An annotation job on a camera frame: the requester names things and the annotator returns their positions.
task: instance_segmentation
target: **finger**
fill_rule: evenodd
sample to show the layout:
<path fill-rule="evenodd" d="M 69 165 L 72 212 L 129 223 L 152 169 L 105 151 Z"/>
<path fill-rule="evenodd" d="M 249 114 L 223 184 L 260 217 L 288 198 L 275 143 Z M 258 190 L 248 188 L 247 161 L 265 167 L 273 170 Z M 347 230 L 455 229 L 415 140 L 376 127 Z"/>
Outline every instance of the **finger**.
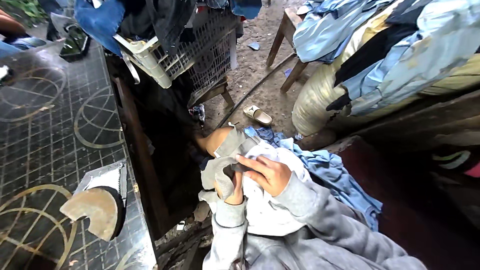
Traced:
<path fill-rule="evenodd" d="M 265 176 L 263 176 L 262 174 L 258 173 L 258 172 L 254 172 L 254 171 L 248 171 L 245 173 L 245 176 L 247 176 L 248 178 L 254 180 L 255 182 L 257 182 L 259 185 L 261 185 L 264 189 L 265 187 L 269 187 L 270 184 L 269 182 L 267 181 L 267 179 L 265 178 Z"/>
<path fill-rule="evenodd" d="M 260 163 L 256 160 L 248 159 L 248 158 L 243 157 L 239 154 L 235 155 L 235 158 L 238 160 L 238 162 L 240 164 L 243 164 L 247 167 L 250 167 L 250 168 L 256 170 L 257 172 L 265 173 L 269 170 L 268 167 L 266 167 L 265 165 L 263 165 L 262 163 Z"/>
<path fill-rule="evenodd" d="M 233 186 L 235 187 L 235 192 L 241 190 L 241 183 L 242 183 L 243 175 L 241 172 L 235 171 L 235 175 L 233 176 Z"/>
<path fill-rule="evenodd" d="M 258 156 L 257 161 L 265 164 L 268 168 L 272 168 L 274 164 L 276 164 L 275 161 L 272 161 L 271 159 L 264 157 L 264 156 Z"/>

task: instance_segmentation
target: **hand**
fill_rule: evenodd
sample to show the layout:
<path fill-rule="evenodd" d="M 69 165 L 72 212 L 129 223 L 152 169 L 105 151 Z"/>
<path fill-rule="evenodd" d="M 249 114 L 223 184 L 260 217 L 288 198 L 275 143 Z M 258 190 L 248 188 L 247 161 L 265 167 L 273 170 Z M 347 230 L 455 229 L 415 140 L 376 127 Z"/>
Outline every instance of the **hand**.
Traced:
<path fill-rule="evenodd" d="M 236 155 L 235 158 L 241 164 L 257 171 L 248 171 L 245 173 L 245 176 L 257 182 L 273 197 L 282 193 L 292 175 L 287 165 L 271 161 L 266 157 L 258 156 L 257 160 L 251 160 L 241 155 Z"/>
<path fill-rule="evenodd" d="M 241 181 L 242 181 L 243 175 L 241 172 L 235 172 L 235 175 L 233 176 L 232 183 L 234 186 L 233 194 L 225 199 L 225 203 L 228 203 L 230 205 L 240 205 L 243 202 L 243 191 L 241 189 Z M 222 192 L 218 188 L 218 184 L 216 181 L 213 183 L 213 186 L 215 187 L 216 192 L 218 193 L 219 197 L 222 197 Z"/>

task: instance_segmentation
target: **denim fabric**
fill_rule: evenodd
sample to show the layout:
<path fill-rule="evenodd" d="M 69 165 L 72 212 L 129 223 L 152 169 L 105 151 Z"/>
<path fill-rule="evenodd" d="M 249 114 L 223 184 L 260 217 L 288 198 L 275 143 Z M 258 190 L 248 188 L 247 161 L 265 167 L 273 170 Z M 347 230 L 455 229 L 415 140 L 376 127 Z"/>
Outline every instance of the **denim fabric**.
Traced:
<path fill-rule="evenodd" d="M 15 46 L 21 50 L 27 50 L 45 45 L 46 42 L 37 37 L 22 37 L 11 42 L 10 45 Z"/>
<path fill-rule="evenodd" d="M 14 46 L 12 46 L 10 44 L 7 44 L 3 41 L 0 41 L 0 58 L 10 56 L 10 55 L 16 54 L 16 53 L 21 52 L 21 51 L 22 50 L 20 50 L 17 47 L 14 47 Z"/>
<path fill-rule="evenodd" d="M 249 126 L 243 131 L 250 137 L 253 136 L 258 136 L 262 140 L 266 141 L 268 144 L 273 146 L 274 148 L 280 147 L 280 140 L 286 139 L 285 135 L 283 135 L 283 132 L 273 132 L 272 128 L 270 126 L 266 127 L 260 127 L 257 129 L 254 129 L 252 126 Z"/>
<path fill-rule="evenodd" d="M 248 20 L 255 19 L 262 7 L 262 0 L 232 0 L 232 13 Z"/>
<path fill-rule="evenodd" d="M 326 0 L 312 7 L 293 35 L 293 44 L 302 62 L 311 62 L 338 50 L 355 29 L 379 7 L 393 0 Z"/>
<path fill-rule="evenodd" d="M 370 197 L 343 166 L 342 158 L 327 150 L 303 151 L 293 143 L 293 138 L 280 141 L 280 147 L 292 151 L 310 173 L 323 180 L 325 187 L 342 203 L 361 211 L 370 229 L 378 231 L 377 214 L 382 212 L 382 203 Z"/>
<path fill-rule="evenodd" d="M 352 115 L 368 114 L 431 86 L 462 66 L 480 45 L 480 0 L 434 0 L 419 30 L 395 44 L 369 71 L 345 81 Z"/>
<path fill-rule="evenodd" d="M 87 0 L 75 3 L 75 19 L 80 27 L 105 48 L 121 57 L 120 45 L 113 38 L 123 20 L 125 6 L 120 0 L 106 0 L 94 8 Z"/>

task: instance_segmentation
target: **dirt floor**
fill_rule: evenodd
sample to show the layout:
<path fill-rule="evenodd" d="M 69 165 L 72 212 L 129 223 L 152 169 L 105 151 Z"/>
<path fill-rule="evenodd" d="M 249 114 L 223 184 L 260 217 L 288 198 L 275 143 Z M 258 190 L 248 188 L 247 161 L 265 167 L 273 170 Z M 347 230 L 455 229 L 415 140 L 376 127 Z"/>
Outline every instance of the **dirt floor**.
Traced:
<path fill-rule="evenodd" d="M 258 17 L 243 23 L 244 35 L 237 40 L 238 67 L 228 73 L 229 93 L 234 102 L 240 100 L 244 93 L 269 72 L 265 62 L 285 8 L 299 7 L 302 4 L 302 0 L 272 0 L 272 4 L 267 7 L 266 0 L 263 0 L 263 7 Z M 251 42 L 258 42 L 260 49 L 254 51 L 249 48 L 247 45 Z M 290 44 L 284 39 L 272 67 L 275 67 L 292 52 Z M 253 104 L 273 118 L 271 126 L 275 132 L 283 131 L 287 137 L 295 135 L 297 132 L 292 124 L 293 105 L 303 84 L 318 66 L 316 63 L 309 64 L 290 90 L 285 94 L 281 93 L 280 87 L 285 81 L 284 71 L 287 68 L 292 69 L 296 61 L 296 59 L 290 60 L 284 67 L 272 74 L 242 103 L 228 121 L 232 124 L 238 123 L 237 126 L 241 128 L 249 125 L 255 128 L 260 127 L 258 122 L 248 118 L 242 110 L 245 105 Z M 227 111 L 222 96 L 208 100 L 204 105 L 206 120 L 203 130 L 207 135 L 215 129 Z"/>

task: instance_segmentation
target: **fabric scrap on floor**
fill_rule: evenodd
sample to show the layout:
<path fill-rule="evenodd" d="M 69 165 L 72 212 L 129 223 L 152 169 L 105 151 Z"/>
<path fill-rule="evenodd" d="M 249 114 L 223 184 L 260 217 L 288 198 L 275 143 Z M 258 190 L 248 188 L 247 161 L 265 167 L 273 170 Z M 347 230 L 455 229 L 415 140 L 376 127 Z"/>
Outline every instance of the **fabric scrap on floor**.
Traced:
<path fill-rule="evenodd" d="M 94 8 L 87 0 L 75 3 L 75 19 L 80 27 L 105 48 L 121 57 L 120 45 L 113 38 L 125 14 L 120 0 L 107 0 Z"/>
<path fill-rule="evenodd" d="M 280 140 L 286 139 L 285 135 L 283 132 L 273 132 L 272 127 L 266 126 L 266 127 L 260 127 L 257 129 L 254 129 L 252 126 L 249 126 L 243 131 L 250 137 L 253 136 L 258 136 L 262 140 L 266 141 L 268 144 L 273 146 L 274 148 L 280 147 Z"/>
<path fill-rule="evenodd" d="M 329 55 L 327 62 L 339 55 L 355 29 L 368 20 L 378 8 L 393 0 L 326 0 L 312 7 L 298 24 L 293 43 L 302 62 L 315 61 Z"/>
<path fill-rule="evenodd" d="M 342 158 L 327 150 L 303 151 L 293 143 L 293 138 L 280 141 L 280 146 L 292 151 L 307 170 L 318 176 L 330 189 L 331 194 L 347 206 L 363 213 L 374 232 L 378 231 L 377 214 L 382 212 L 382 203 L 363 191 L 343 166 Z"/>

